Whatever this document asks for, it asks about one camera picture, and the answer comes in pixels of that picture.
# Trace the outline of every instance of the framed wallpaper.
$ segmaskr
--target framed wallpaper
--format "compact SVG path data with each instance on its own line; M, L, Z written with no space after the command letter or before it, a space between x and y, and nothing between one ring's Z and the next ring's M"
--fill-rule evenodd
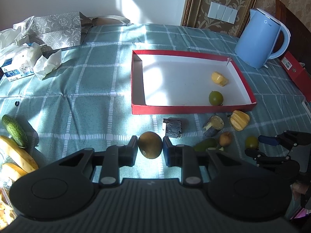
M207 17L211 2L238 10L235 23L227 23ZM254 7L256 0L186 0L182 25L200 29L210 29L239 37L248 22L249 9Z

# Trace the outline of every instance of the kettle handle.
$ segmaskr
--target kettle handle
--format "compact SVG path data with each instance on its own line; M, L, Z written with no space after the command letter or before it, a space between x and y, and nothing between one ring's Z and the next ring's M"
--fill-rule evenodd
M288 45L290 44L290 31L287 29L287 27L282 22L280 22L280 24L281 24L281 31L283 32L283 35L284 35L284 42L281 48L277 52L272 53L268 57L268 60L275 59L281 56L286 51Z

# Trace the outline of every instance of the pink object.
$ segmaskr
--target pink object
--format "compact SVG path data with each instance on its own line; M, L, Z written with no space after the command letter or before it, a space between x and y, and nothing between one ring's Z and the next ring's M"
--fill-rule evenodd
M213 83L214 71L229 83ZM257 104L230 57L198 52L133 50L131 91L134 115L250 111ZM210 105L211 91L223 95L223 106Z
M309 213L310 211L308 209L301 209L301 211L295 217L292 217L291 219L301 218L301 217L307 216Z

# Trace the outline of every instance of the wooden headboard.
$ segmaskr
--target wooden headboard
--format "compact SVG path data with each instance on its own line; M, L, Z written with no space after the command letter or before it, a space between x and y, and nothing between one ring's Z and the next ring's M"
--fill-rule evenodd
M305 63L305 68L311 74L311 32L280 0L276 0L275 17L285 24L290 31L290 44L287 50L290 51L296 60ZM284 36L280 34L274 51L279 50L283 40Z

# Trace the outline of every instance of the green lime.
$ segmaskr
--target green lime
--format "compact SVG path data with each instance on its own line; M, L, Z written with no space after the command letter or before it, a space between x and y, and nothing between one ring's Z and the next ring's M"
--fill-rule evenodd
M205 139L201 141L200 143L197 143L195 146L193 146L193 149L197 152L205 152L206 149L211 148L211 147L214 147L214 148L217 147L217 141L215 138L212 138L212 137Z
M257 149L259 147L259 141L257 137L250 136L245 140L246 149Z
M224 102L224 97L218 91L212 91L208 99L212 106L220 106Z

